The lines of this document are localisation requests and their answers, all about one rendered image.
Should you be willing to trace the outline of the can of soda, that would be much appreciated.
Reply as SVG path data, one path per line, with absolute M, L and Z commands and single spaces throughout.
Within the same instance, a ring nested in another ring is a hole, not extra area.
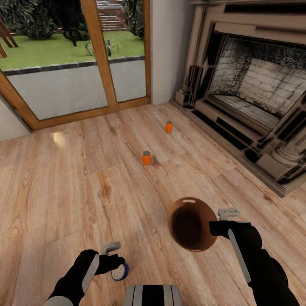
M 144 151 L 143 154 L 143 163 L 149 165 L 151 163 L 151 153 L 149 151 Z
M 113 280 L 121 281 L 121 280 L 124 280 L 127 277 L 128 272 L 129 272 L 129 268 L 128 268 L 127 263 L 123 263 L 123 264 L 119 265 L 118 269 L 115 269 L 115 270 L 111 271 L 111 276 L 112 276 Z
M 172 132 L 172 126 L 173 126 L 172 121 L 167 121 L 166 122 L 166 129 L 165 129 L 166 133 L 171 133 Z

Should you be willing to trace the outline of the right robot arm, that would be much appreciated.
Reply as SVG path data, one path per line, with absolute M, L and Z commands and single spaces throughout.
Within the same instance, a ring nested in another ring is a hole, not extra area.
M 218 209 L 219 221 L 209 221 L 211 235 L 229 238 L 257 306 L 300 306 L 289 289 L 280 263 L 262 249 L 258 230 L 247 221 L 229 221 L 237 209 Z

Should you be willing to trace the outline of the trash can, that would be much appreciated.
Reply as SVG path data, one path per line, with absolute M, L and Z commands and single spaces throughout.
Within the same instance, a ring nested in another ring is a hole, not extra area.
M 218 236 L 210 233 L 209 221 L 218 221 L 215 213 L 208 204 L 195 197 L 183 197 L 175 201 L 167 214 L 171 237 L 180 247 L 190 252 L 204 252 L 217 241 Z

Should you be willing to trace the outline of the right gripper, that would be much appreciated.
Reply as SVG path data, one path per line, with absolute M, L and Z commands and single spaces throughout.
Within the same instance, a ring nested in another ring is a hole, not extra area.
M 219 235 L 227 238 L 227 236 L 224 233 L 224 226 L 226 223 L 229 223 L 229 221 L 209 221 L 211 235 L 213 236 Z

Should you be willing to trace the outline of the robot trunk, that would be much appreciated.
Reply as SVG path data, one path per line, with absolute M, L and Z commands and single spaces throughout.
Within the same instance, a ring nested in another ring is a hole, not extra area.
M 129 285 L 124 306 L 182 306 L 177 285 L 137 284 Z

